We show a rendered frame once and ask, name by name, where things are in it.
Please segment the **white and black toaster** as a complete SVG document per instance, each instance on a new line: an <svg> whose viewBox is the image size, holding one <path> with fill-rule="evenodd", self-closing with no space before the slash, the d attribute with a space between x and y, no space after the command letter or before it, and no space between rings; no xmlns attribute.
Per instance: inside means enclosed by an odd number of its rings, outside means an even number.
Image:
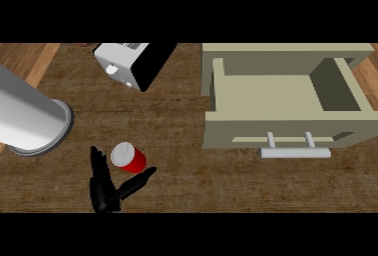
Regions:
<svg viewBox="0 0 378 256"><path fill-rule="evenodd" d="M94 58L110 79L144 92L175 49L175 43L101 43Z"/></svg>

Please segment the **beige cabinet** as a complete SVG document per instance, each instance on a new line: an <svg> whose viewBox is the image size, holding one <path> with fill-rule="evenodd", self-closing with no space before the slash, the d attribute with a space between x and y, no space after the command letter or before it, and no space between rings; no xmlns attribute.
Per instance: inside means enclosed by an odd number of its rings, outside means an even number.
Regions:
<svg viewBox="0 0 378 256"><path fill-rule="evenodd" d="M215 58L227 75L307 75L324 58L344 58L354 68L372 52L369 43L203 43L200 95L209 95Z"/></svg>

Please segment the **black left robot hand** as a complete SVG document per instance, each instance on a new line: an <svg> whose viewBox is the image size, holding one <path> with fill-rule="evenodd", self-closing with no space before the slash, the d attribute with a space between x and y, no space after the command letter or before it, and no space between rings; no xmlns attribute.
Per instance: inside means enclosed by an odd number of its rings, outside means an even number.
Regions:
<svg viewBox="0 0 378 256"><path fill-rule="evenodd" d="M121 201L146 185L156 168L147 168L115 188L106 162L106 156L94 146L90 147L90 163L93 176L90 178L90 199L95 213L121 211Z"/></svg>

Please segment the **large grey cylinder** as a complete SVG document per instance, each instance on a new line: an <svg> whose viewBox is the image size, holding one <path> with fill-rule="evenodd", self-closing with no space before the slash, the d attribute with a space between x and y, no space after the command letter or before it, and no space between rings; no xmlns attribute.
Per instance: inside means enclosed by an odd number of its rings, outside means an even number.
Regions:
<svg viewBox="0 0 378 256"><path fill-rule="evenodd" d="M69 105L0 65L0 143L20 156L39 156L63 142L72 125Z"/></svg>

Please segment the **red can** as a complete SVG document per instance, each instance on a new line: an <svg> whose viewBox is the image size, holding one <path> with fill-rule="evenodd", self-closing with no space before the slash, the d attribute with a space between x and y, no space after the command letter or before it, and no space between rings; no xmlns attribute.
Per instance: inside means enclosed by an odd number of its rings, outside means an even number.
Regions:
<svg viewBox="0 0 378 256"><path fill-rule="evenodd" d="M140 173L146 167L146 156L128 142L121 142L112 149L112 164L129 173Z"/></svg>

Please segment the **beige open drawer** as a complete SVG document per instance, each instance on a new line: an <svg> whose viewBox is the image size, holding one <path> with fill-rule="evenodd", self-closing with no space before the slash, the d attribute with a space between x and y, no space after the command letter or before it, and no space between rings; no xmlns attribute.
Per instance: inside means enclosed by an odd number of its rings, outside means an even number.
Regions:
<svg viewBox="0 0 378 256"><path fill-rule="evenodd" d="M342 58L324 58L308 74L227 75L212 61L212 103L217 112L363 112L372 107Z"/></svg>

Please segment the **beige drawer front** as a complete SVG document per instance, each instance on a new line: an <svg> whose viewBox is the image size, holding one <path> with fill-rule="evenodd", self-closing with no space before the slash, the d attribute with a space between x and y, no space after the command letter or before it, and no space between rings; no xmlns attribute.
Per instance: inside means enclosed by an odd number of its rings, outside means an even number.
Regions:
<svg viewBox="0 0 378 256"><path fill-rule="evenodd" d="M305 114L205 113L203 148L304 147L310 132L317 147L345 148L378 136L378 112L320 111Z"/></svg>

